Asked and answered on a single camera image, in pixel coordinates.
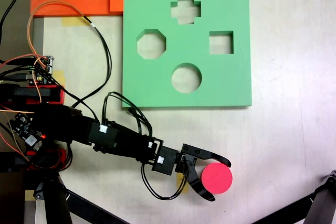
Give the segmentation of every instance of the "orange wire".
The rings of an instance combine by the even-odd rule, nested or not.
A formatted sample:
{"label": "orange wire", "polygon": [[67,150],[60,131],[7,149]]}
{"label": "orange wire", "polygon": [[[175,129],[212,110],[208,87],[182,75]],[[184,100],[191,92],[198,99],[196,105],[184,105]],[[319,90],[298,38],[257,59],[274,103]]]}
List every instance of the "orange wire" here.
{"label": "orange wire", "polygon": [[32,12],[32,14],[30,15],[29,17],[29,20],[28,20],[28,25],[27,25],[27,39],[28,39],[28,44],[30,46],[30,49],[32,50],[32,52],[34,54],[37,54],[34,46],[33,46],[33,43],[32,43],[32,40],[30,38],[30,26],[31,26],[31,23],[32,23],[32,20],[34,18],[34,14],[43,6],[46,6],[46,5],[49,5],[49,4],[61,4],[61,5],[67,5],[67,6],[70,6],[71,8],[75,9],[81,16],[84,17],[84,14],[77,8],[75,7],[74,5],[71,5],[70,3],[68,2],[65,2],[65,1],[59,1],[59,0],[50,0],[50,1],[46,1],[40,5],[38,5]]}
{"label": "orange wire", "polygon": [[0,110],[2,112],[13,112],[13,113],[22,113],[22,114],[33,114],[35,112],[25,112],[25,111],[20,111],[20,110],[11,110],[10,108],[7,108],[6,106],[3,106],[0,104],[1,107],[4,107],[6,110]]}
{"label": "orange wire", "polygon": [[47,57],[44,57],[44,56],[42,56],[42,55],[38,55],[38,54],[21,55],[21,56],[15,57],[15,58],[13,58],[13,59],[10,59],[10,60],[8,60],[8,61],[5,61],[4,63],[2,63],[2,64],[0,65],[0,68],[3,67],[4,65],[6,65],[7,63],[11,62],[12,60],[16,60],[16,59],[24,58],[24,57],[27,57],[27,56],[35,56],[35,57],[44,58],[44,59],[47,58]]}
{"label": "orange wire", "polygon": [[3,141],[4,141],[10,148],[12,148],[13,150],[15,150],[18,154],[22,155],[21,152],[19,152],[16,148],[12,147],[12,146],[11,146],[5,139],[4,139],[4,137],[2,136],[1,133],[0,133],[0,136],[1,136],[2,140],[3,140]]}
{"label": "orange wire", "polygon": [[38,93],[38,97],[40,98],[40,103],[42,103],[42,97],[41,97],[41,93],[40,93],[40,90],[39,90],[39,88],[38,88],[38,86],[37,86],[37,83],[36,83],[36,80],[35,80],[35,72],[34,71],[32,71],[31,72],[31,75],[33,76],[33,81],[34,81],[34,84],[35,84],[35,87],[36,87],[36,90],[37,90],[37,93]]}

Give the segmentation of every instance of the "green shape sorter board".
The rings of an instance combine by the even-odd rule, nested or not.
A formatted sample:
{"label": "green shape sorter board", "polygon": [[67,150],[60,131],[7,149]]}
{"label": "green shape sorter board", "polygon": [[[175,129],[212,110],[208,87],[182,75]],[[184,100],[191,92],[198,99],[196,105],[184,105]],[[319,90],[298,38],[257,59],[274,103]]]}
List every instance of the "green shape sorter board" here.
{"label": "green shape sorter board", "polygon": [[[172,18],[177,1],[124,0],[123,95],[139,107],[251,105],[249,0],[194,0],[201,15],[193,24]],[[151,31],[164,38],[166,50],[144,59],[137,42]],[[232,52],[212,55],[209,37],[221,34],[232,36]],[[202,75],[194,92],[180,93],[172,85],[182,65]]]}

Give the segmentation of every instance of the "wire bundle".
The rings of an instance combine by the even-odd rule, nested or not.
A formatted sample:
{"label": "wire bundle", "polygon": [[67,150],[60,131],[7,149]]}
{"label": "wire bundle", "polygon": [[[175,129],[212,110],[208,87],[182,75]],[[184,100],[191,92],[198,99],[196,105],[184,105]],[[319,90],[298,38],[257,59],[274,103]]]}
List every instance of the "wire bundle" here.
{"label": "wire bundle", "polygon": [[[146,116],[142,113],[142,111],[137,106],[135,106],[134,103],[132,103],[130,100],[128,100],[126,97],[124,97],[123,95],[121,95],[118,92],[109,92],[108,95],[105,97],[104,104],[103,104],[103,110],[102,110],[102,119],[101,119],[102,124],[104,124],[104,125],[107,124],[106,110],[107,110],[107,101],[108,101],[109,97],[117,98],[118,100],[120,100],[120,101],[126,103],[128,106],[130,106],[129,112],[137,120],[136,122],[138,124],[139,134],[142,134],[141,123],[143,123],[148,129],[149,138],[150,138],[150,141],[152,141],[153,129],[152,129],[152,125],[150,124],[150,122],[148,121]],[[146,188],[155,198],[160,199],[160,200],[173,200],[173,199],[176,199],[181,194],[181,192],[183,191],[183,189],[184,189],[184,187],[187,183],[187,180],[188,180],[189,168],[188,168],[188,165],[187,165],[186,160],[184,158],[183,158],[182,166],[183,166],[183,179],[182,179],[181,184],[180,184],[179,188],[177,189],[177,191],[170,197],[163,197],[163,196],[159,195],[151,187],[151,185],[149,184],[148,179],[146,177],[146,174],[145,174],[145,169],[144,169],[145,168],[145,163],[142,163],[142,165],[141,165],[141,177],[142,177],[142,180],[143,180]]]}

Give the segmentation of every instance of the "black cable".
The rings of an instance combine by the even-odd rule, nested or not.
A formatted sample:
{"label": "black cable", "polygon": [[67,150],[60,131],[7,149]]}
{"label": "black cable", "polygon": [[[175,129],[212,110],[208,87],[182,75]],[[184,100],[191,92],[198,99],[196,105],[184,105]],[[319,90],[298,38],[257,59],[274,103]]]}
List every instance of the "black cable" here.
{"label": "black cable", "polygon": [[148,180],[147,180],[147,177],[146,177],[146,174],[145,174],[145,164],[143,163],[141,165],[141,176],[142,176],[142,180],[144,182],[144,184],[146,185],[147,189],[149,190],[149,192],[157,199],[159,200],[173,200],[173,199],[176,199],[180,194],[181,192],[183,191],[186,183],[187,183],[187,179],[188,179],[188,174],[189,174],[189,168],[188,168],[188,165],[185,163],[185,167],[186,169],[184,170],[184,173],[183,173],[183,179],[181,181],[181,184],[180,186],[178,187],[177,191],[170,197],[163,197],[161,195],[159,195],[158,193],[156,193],[154,191],[154,189],[151,187],[151,185],[149,184]]}
{"label": "black cable", "polygon": [[[88,19],[88,17],[84,16],[84,18],[91,24],[92,21]],[[83,97],[82,99],[78,100],[77,102],[75,102],[71,107],[75,108],[79,103],[81,103],[82,101],[84,101],[85,99],[93,96],[94,94],[98,93],[109,81],[111,74],[112,74],[112,57],[111,57],[111,52],[110,49],[104,39],[104,37],[102,36],[102,34],[100,33],[100,31],[97,29],[97,27],[94,27],[94,29],[96,30],[102,44],[105,50],[105,54],[106,54],[106,61],[107,61],[107,74],[106,74],[106,79],[104,81],[104,83],[98,87],[97,89],[95,89],[94,91],[92,91],[91,93],[89,93],[88,95],[86,95],[85,97]]]}
{"label": "black cable", "polygon": [[14,73],[14,72],[19,72],[19,71],[26,71],[26,70],[30,70],[31,67],[27,67],[27,66],[18,66],[16,68],[4,71],[2,73],[0,73],[0,80],[2,80],[2,77],[6,76],[9,73]]}
{"label": "black cable", "polygon": [[11,4],[8,6],[7,10],[5,11],[4,15],[3,15],[2,18],[1,18],[1,21],[0,21],[0,45],[1,45],[1,41],[2,41],[2,25],[3,25],[4,21],[5,21],[5,18],[6,18],[6,16],[7,16],[7,14],[8,14],[9,11],[12,9],[12,7],[14,6],[14,4],[15,4],[16,1],[17,1],[17,0],[13,0],[13,1],[11,2]]}
{"label": "black cable", "polygon": [[85,107],[87,107],[91,113],[94,116],[94,119],[96,119],[97,121],[99,121],[97,115],[95,114],[95,112],[86,104],[84,103],[81,99],[79,99],[77,96],[75,96],[74,94],[71,94],[69,91],[67,91],[58,81],[56,81],[51,75],[49,75],[44,69],[42,69],[41,67],[37,66],[34,69],[35,72],[38,72],[39,74],[41,74],[44,78],[46,78],[48,81],[51,81],[52,83],[56,84],[60,89],[62,89],[66,94],[68,94],[70,97],[74,98],[75,100],[79,101],[80,103],[82,103]]}
{"label": "black cable", "polygon": [[132,107],[135,111],[139,113],[136,118],[138,118],[148,128],[149,138],[151,141],[153,137],[153,129],[152,129],[152,125],[150,124],[146,116],[142,113],[142,111],[134,103],[132,103],[129,99],[127,99],[126,97],[124,97],[118,92],[115,92],[115,91],[109,92],[108,95],[105,97],[104,104],[103,104],[103,110],[102,110],[102,122],[101,123],[106,125],[106,121],[107,121],[106,120],[106,110],[107,110],[108,97],[114,97],[114,98],[119,99],[122,102],[125,102],[128,106]]}

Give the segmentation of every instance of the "octagonal hole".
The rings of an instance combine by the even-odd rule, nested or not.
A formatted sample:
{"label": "octagonal hole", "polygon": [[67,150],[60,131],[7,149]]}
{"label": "octagonal hole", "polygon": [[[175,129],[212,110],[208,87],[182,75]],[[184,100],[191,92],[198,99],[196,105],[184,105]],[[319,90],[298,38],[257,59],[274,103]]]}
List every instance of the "octagonal hole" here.
{"label": "octagonal hole", "polygon": [[166,51],[166,37],[157,29],[146,29],[137,37],[138,54],[145,60],[158,59]]}
{"label": "octagonal hole", "polygon": [[180,93],[192,93],[202,82],[198,67],[190,63],[178,65],[172,75],[172,85]]}

